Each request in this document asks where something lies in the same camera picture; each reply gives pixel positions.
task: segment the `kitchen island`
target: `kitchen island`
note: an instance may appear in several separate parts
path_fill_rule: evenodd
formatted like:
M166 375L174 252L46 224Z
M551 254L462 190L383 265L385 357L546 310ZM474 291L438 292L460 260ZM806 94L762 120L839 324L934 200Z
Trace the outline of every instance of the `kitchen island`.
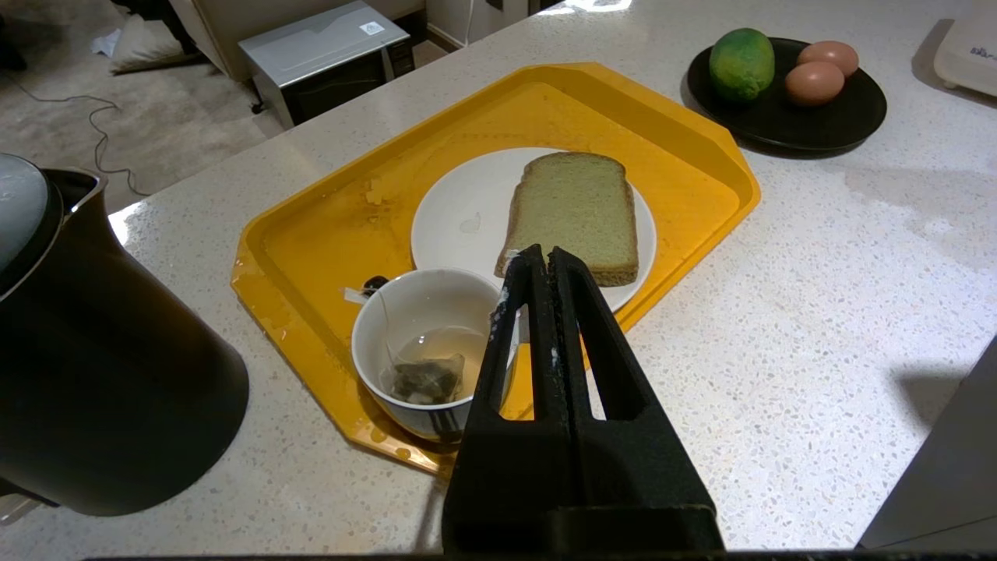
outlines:
M596 61L682 101L693 57L744 26L852 45L886 121L835 158L746 150L762 202L627 336L730 549L852 547L997 330L997 101L925 78L922 42L961 3L617 4L531 17L115 214L242 354L245 420L170 501L40 507L3 528L0 557L439 550L442 485L346 441L239 304L243 227L522 66Z

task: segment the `tea bag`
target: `tea bag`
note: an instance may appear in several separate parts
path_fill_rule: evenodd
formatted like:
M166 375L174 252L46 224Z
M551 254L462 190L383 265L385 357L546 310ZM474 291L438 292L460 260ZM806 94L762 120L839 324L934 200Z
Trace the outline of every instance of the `tea bag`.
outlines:
M453 401L462 389L464 356L458 352L450 358L397 362L392 370L392 397L415 405L440 405Z

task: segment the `white plate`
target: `white plate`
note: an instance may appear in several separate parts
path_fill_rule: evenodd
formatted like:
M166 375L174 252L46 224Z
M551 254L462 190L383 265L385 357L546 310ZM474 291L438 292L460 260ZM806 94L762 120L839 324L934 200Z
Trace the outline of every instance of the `white plate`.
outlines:
M505 245L508 210L526 164L552 148L513 148L478 156L441 177L419 203L412 223L412 257L417 269L452 267L472 271L501 286L496 261ZM633 190L637 219L637 280L602 289L617 311L647 281L657 250L654 219L640 192Z

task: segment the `black kettle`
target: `black kettle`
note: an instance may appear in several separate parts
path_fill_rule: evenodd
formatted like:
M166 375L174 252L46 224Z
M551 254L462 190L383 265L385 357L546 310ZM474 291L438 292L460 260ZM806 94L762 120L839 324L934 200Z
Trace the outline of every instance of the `black kettle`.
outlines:
M118 243L97 178L0 154L0 491L151 507L221 456L248 395L238 353Z

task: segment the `egg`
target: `egg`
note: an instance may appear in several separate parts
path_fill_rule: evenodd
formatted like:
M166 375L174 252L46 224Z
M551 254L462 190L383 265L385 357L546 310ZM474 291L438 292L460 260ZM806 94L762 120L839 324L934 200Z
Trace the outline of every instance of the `egg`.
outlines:
M802 107L823 105L841 92L844 74L830 62L808 62L786 75L790 101Z
M818 41L801 51L797 64L830 62L847 78L858 70L858 53L840 41Z

